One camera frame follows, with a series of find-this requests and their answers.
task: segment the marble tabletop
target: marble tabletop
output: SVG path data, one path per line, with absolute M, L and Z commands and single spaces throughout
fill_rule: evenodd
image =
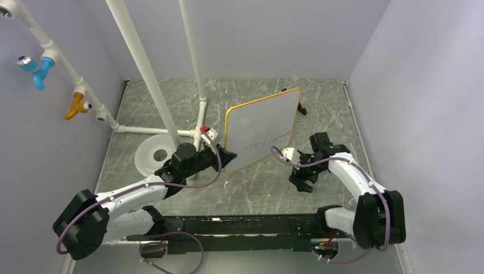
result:
M 309 136 L 326 131 L 334 144 L 344 144 L 366 169 L 363 151 L 348 103 L 337 79 L 206 79 L 208 106 L 205 124 L 224 131 L 226 111 L 283 88 L 300 87 L 306 116 L 296 115 L 289 146 L 312 153 Z M 178 129 L 195 127 L 198 93 L 193 79 L 163 79 L 159 85 Z M 121 125 L 164 128 L 163 121 L 142 80 L 131 80 L 126 88 L 118 121 Z M 114 134 L 102 171 L 98 192 L 111 191 L 144 179 L 134 162 L 139 145 L 151 135 Z M 191 138 L 182 137 L 184 142 Z M 291 167 L 269 156 L 230 175 L 222 174 L 213 185 L 184 189 L 155 203 L 164 215 L 245 215 L 276 213 L 315 213 L 318 207 L 342 205 L 354 209 L 356 202 L 343 183 L 324 172 L 313 193 L 297 192 L 288 181 Z M 213 169 L 197 174 L 188 184 L 203 184 L 215 176 Z

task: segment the purple hose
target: purple hose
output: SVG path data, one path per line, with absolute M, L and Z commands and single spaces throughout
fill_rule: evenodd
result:
M 195 268 L 195 269 L 194 269 L 192 272 L 190 272 L 190 273 L 188 273 L 188 274 L 193 274 L 193 273 L 197 272 L 197 271 L 198 271 L 198 269 L 200 269 L 201 264 L 203 263 L 203 257 L 204 257 L 204 250 L 203 250 L 203 246 L 202 246 L 202 244 L 201 244 L 200 240 L 199 240 L 199 239 L 197 239 L 197 238 L 196 238 L 194 235 L 192 235 L 192 234 L 190 234 L 190 233 L 183 232 L 183 231 L 168 232 L 168 233 L 159 234 L 159 235 L 149 235 L 149 237 L 150 237 L 150 238 L 153 238 L 153 237 L 163 237 L 163 236 L 169 236 L 169 235 L 186 235 L 186 236 L 188 236 L 188 237 L 191 237 L 192 239 L 194 239 L 194 240 L 197 242 L 198 246 L 200 247 L 200 251 L 201 251 L 201 258 L 200 258 L 200 262 L 198 263 L 197 267 L 196 267 L 196 268 Z M 143 244 L 143 245 L 142 245 L 142 246 L 139 248 L 139 258 L 140 258 L 140 259 L 141 259 L 143 262 L 145 262 L 145 263 L 147 263 L 147 264 L 151 265 L 152 267 L 154 267 L 154 268 L 158 269 L 159 271 L 162 271 L 162 272 L 164 272 L 164 273 L 166 273 L 166 274 L 173 274 L 172 272 L 167 271 L 167 270 L 165 270 L 164 268 L 161 268 L 161 267 L 159 267 L 158 265 L 156 265 L 156 264 L 154 264 L 154 263 L 152 263 L 152 262 L 148 261 L 147 259 L 143 258 L 143 255 L 141 254 L 141 251 L 143 250 L 143 248 L 144 248 L 144 247 L 146 247 L 146 246 L 148 246 L 148 245 L 155 245 L 155 244 L 156 244 L 156 245 L 162 245 L 161 243 L 158 243 L 158 242 L 155 242 L 155 241 L 152 241 L 152 242 L 150 242 L 150 243 Z
M 220 174 L 222 172 L 222 160 L 220 159 L 220 153 L 219 153 L 219 150 L 216 149 L 216 144 L 213 142 L 213 140 L 210 138 L 210 136 L 208 136 L 208 134 L 203 131 L 202 129 L 200 129 L 201 133 L 203 135 L 205 135 L 205 137 L 207 137 L 207 139 L 210 141 L 210 145 L 214 148 L 215 150 L 215 155 L 217 156 L 217 162 L 219 164 L 218 166 L 218 170 L 217 170 L 217 175 L 208 183 L 206 184 L 202 184 L 200 186 L 184 186 L 184 185 L 181 185 L 181 184 L 175 184 L 175 183 L 170 183 L 170 182 L 153 182 L 153 183 L 148 183 L 149 186 L 173 186 L 173 187 L 181 187 L 181 188 L 202 188 L 202 187 L 207 187 L 207 186 L 210 186 L 211 184 L 213 184 L 215 181 L 218 180 L 218 178 L 220 177 Z M 125 195 L 127 193 L 130 193 L 134 190 L 137 190 L 137 189 L 140 189 L 140 188 L 144 188 L 146 187 L 145 184 L 141 184 L 141 185 L 138 185 L 138 186 L 134 186 L 134 187 L 131 187 L 131 188 L 128 188 L 127 190 L 124 190 L 124 191 L 121 191 L 120 193 L 117 193 L 117 194 L 114 194 L 112 195 L 112 197 L 114 199 L 122 196 L 122 195 Z M 64 231 L 62 231 L 62 233 L 60 234 L 59 236 L 59 240 L 57 241 L 57 245 L 56 245 L 56 250 L 57 250 L 57 253 L 58 254 L 61 254 L 61 255 L 64 255 L 64 254 L 67 254 L 68 252 L 67 251 L 64 251 L 64 250 L 61 250 L 61 244 L 62 244 L 62 241 L 64 240 L 64 238 L 66 237 L 66 234 L 68 233 L 68 231 L 73 227 L 73 225 L 80 219 L 82 218 L 82 216 L 84 216 L 87 212 L 89 212 L 91 209 L 105 203 L 105 202 L 108 202 L 110 200 L 110 197 L 106 197 L 100 201 L 97 201 L 96 203 L 90 205 L 89 207 L 87 207 L 86 209 L 84 209 L 83 211 L 81 211 L 81 213 L 79 213 L 76 217 L 74 217 L 74 219 L 66 226 L 66 228 L 64 229 Z M 193 235 L 189 234 L 189 233 L 186 233 L 186 232 L 169 232 L 169 233 L 165 233 L 165 234 L 161 234 L 161 235 L 154 235 L 154 236 L 151 236 L 150 237 L 157 237 L 157 236 L 166 236 L 166 235 L 173 235 L 173 234 L 183 234 L 183 235 L 187 235 L 189 237 L 192 237 L 193 239 L 195 239 L 195 241 L 198 243 L 198 245 L 200 246 L 200 249 L 201 249 L 201 259 L 200 259 L 200 263 L 199 265 L 195 268 L 194 271 L 190 272 L 189 274 L 193 274 L 195 273 L 196 271 L 198 271 L 198 269 L 200 268 L 202 262 L 203 262 L 203 247 L 201 245 L 201 242 Z M 153 267 L 155 267 L 156 269 L 160 270 L 160 271 L 163 271 L 165 272 L 166 274 L 172 274 L 171 272 L 168 272 L 166 270 L 164 270 L 163 268 L 160 268 L 159 266 L 157 266 L 156 264 L 152 264 L 151 262 L 149 262 L 148 260 L 146 259 L 143 259 L 143 261 Z
M 322 159 L 322 160 L 319 160 L 319 161 L 316 161 L 316 162 L 310 163 L 310 164 L 294 164 L 294 163 L 291 163 L 289 161 L 286 162 L 285 160 L 283 160 L 284 154 L 282 153 L 282 151 L 279 148 L 277 148 L 275 146 L 271 146 L 271 153 L 281 163 L 287 164 L 288 166 L 292 166 L 292 167 L 298 167 L 298 168 L 301 168 L 301 167 L 313 167 L 313 166 L 317 166 L 317 165 L 322 164 L 322 163 L 325 163 L 325 162 L 329 162 L 331 160 L 340 160 L 340 161 L 343 161 L 343 162 L 346 162 L 346 163 L 350 163 L 350 161 L 348 159 L 346 159 L 346 158 L 342 158 L 342 157 L 329 157 L 329 158 L 325 158 L 325 159 Z M 353 167 L 355 167 L 363 175 L 363 177 L 365 177 L 365 179 L 366 179 L 366 181 L 368 183 L 370 183 L 372 181 L 372 178 L 370 178 L 370 176 L 366 173 L 366 171 L 362 167 L 360 167 L 360 165 L 358 165 L 357 163 L 351 163 L 351 165 Z M 388 249 L 388 244 L 390 242 L 390 209 L 388 207 L 388 203 L 386 202 L 385 198 L 383 197 L 382 193 L 378 190 L 378 188 L 375 187 L 374 185 L 372 185 L 371 188 L 376 192 L 376 194 L 378 195 L 378 197 L 380 198 L 380 200 L 383 203 L 383 208 L 385 209 L 385 240 L 384 240 L 383 248 L 381 248 L 381 249 L 377 248 L 379 251 L 384 252 L 384 251 L 386 251 Z M 349 260 L 349 261 L 330 261 L 330 263 L 334 263 L 334 264 L 349 264 L 349 263 L 354 263 L 355 261 L 361 260 L 370 251 L 371 251 L 371 249 L 368 250 L 367 252 L 363 253 L 361 256 L 359 256 L 358 258 L 356 258 L 354 260 Z

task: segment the purple cable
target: purple cable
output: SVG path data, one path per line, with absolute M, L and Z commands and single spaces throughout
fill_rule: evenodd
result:
M 363 175 L 363 177 L 365 177 L 365 179 L 366 179 L 366 181 L 368 183 L 370 183 L 372 181 L 372 178 L 370 178 L 370 176 L 366 173 L 366 171 L 362 167 L 360 167 L 360 165 L 358 165 L 357 163 L 351 163 L 346 158 L 342 158 L 342 157 L 329 157 L 329 158 L 325 158 L 325 159 L 322 159 L 322 160 L 319 160 L 319 161 L 316 161 L 316 162 L 310 163 L 310 164 L 294 164 L 294 163 L 286 162 L 285 160 L 283 160 L 283 158 L 285 158 L 284 154 L 282 153 L 282 151 L 279 148 L 277 148 L 275 146 L 271 146 L 271 153 L 281 163 L 287 164 L 288 166 L 292 166 L 292 167 L 298 167 L 298 168 L 301 168 L 301 167 L 313 167 L 313 166 L 317 166 L 317 165 L 322 164 L 322 163 L 325 163 L 325 162 L 329 162 L 331 160 L 340 160 L 340 161 L 343 161 L 343 162 L 346 162 L 346 163 L 350 163 L 353 167 L 355 167 Z M 378 197 L 380 198 L 380 200 L 383 203 L 383 208 L 385 209 L 385 240 L 384 240 L 384 245 L 383 245 L 383 248 L 381 248 L 381 249 L 377 248 L 377 250 L 384 252 L 384 251 L 386 251 L 388 249 L 388 244 L 390 242 L 390 209 L 388 207 L 388 203 L 386 202 L 385 198 L 383 197 L 382 193 L 378 190 L 378 188 L 375 187 L 373 184 L 372 184 L 371 188 L 378 195 Z M 349 264 L 349 263 L 354 263 L 355 261 L 361 260 L 370 251 L 371 251 L 371 249 L 368 250 L 367 252 L 363 253 L 358 258 L 353 259 L 353 260 L 349 260 L 349 261 L 331 261 L 331 263 L 335 263 L 335 264 L 345 264 L 345 263 L 348 263 Z
M 218 178 L 220 177 L 220 174 L 222 173 L 222 159 L 220 158 L 219 150 L 216 149 L 217 145 L 213 142 L 213 140 L 210 138 L 210 136 L 208 136 L 208 134 L 205 131 L 203 131 L 202 129 L 200 129 L 200 131 L 203 135 L 205 135 L 205 137 L 207 137 L 207 139 L 210 141 L 210 145 L 215 150 L 215 155 L 217 156 L 217 162 L 219 164 L 218 170 L 217 170 L 217 175 L 210 182 L 208 182 L 206 184 L 202 184 L 200 186 L 184 186 L 184 185 L 181 185 L 181 184 L 175 184 L 175 183 L 170 183 L 170 182 L 153 182 L 153 183 L 148 183 L 148 186 L 173 186 L 173 187 L 181 187 L 181 188 L 202 188 L 202 187 L 210 186 L 211 184 L 213 184 L 215 181 L 218 180 Z M 112 197 L 114 199 L 116 199 L 117 197 L 120 197 L 122 195 L 125 195 L 127 193 L 130 193 L 132 191 L 135 191 L 135 190 L 138 190 L 138 189 L 144 188 L 144 187 L 147 187 L 146 184 L 140 184 L 138 186 L 134 186 L 134 187 L 128 188 L 127 190 L 121 191 L 120 193 L 114 194 L 114 195 L 112 195 Z M 59 236 L 59 240 L 57 241 L 57 245 L 56 245 L 56 251 L 57 251 L 58 254 L 65 255 L 65 254 L 68 253 L 67 251 L 61 250 L 61 244 L 62 244 L 62 241 L 64 240 L 64 238 L 66 237 L 68 231 L 73 227 L 73 225 L 80 218 L 82 218 L 82 216 L 84 216 L 87 212 L 89 212 L 93 208 L 95 208 L 95 207 L 97 207 L 97 206 L 99 206 L 99 205 L 101 205 L 105 202 L 108 202 L 109 200 L 110 200 L 110 197 L 106 197 L 106 198 L 104 198 L 100 201 L 97 201 L 96 203 L 90 205 L 89 207 L 87 207 L 86 209 L 81 211 L 76 217 L 74 217 L 74 219 L 66 226 L 64 231 L 62 231 L 62 233 Z
M 198 271 L 198 269 L 200 269 L 201 264 L 203 263 L 203 257 L 204 257 L 204 250 L 203 250 L 203 246 L 202 246 L 202 244 L 201 244 L 200 240 L 199 240 L 199 239 L 197 239 L 197 238 L 196 238 L 194 235 L 192 235 L 192 234 L 190 234 L 190 233 L 183 232 L 183 231 L 168 232 L 168 233 L 159 234 L 159 235 L 149 235 L 149 237 L 150 237 L 150 238 L 152 238 L 152 237 L 163 237 L 163 236 L 169 236 L 169 235 L 186 235 L 186 236 L 188 236 L 188 237 L 191 237 L 192 239 L 194 239 L 194 240 L 197 242 L 198 246 L 200 247 L 200 251 L 201 251 L 201 258 L 200 258 L 200 262 L 198 263 L 197 267 L 196 267 L 196 268 L 195 268 L 195 269 L 194 269 L 192 272 L 190 272 L 190 273 L 188 273 L 188 274 L 193 274 L 193 273 L 197 272 L 197 271 Z M 143 244 L 143 245 L 142 245 L 142 246 L 139 248 L 139 257 L 140 257 L 141 261 L 143 261 L 143 262 L 145 262 L 145 263 L 147 263 L 147 264 L 151 265 L 152 267 L 154 267 L 154 268 L 158 269 L 159 271 L 162 271 L 162 272 L 164 272 L 164 273 L 166 273 L 166 274 L 173 274 L 172 272 L 167 271 L 167 270 L 165 270 L 164 268 L 161 268 L 161 267 L 159 267 L 158 265 L 156 265 L 156 264 L 154 264 L 154 263 L 152 263 L 152 262 L 148 261 L 147 259 L 143 258 L 143 255 L 141 254 L 141 251 L 143 250 L 143 248 L 144 248 L 144 247 L 146 247 L 146 246 L 148 246 L 148 245 L 155 245 L 155 244 L 156 244 L 156 245 L 161 245 L 161 244 L 160 244 L 160 243 L 158 243 L 158 242 L 152 241 L 152 242 L 149 242 L 149 243 Z

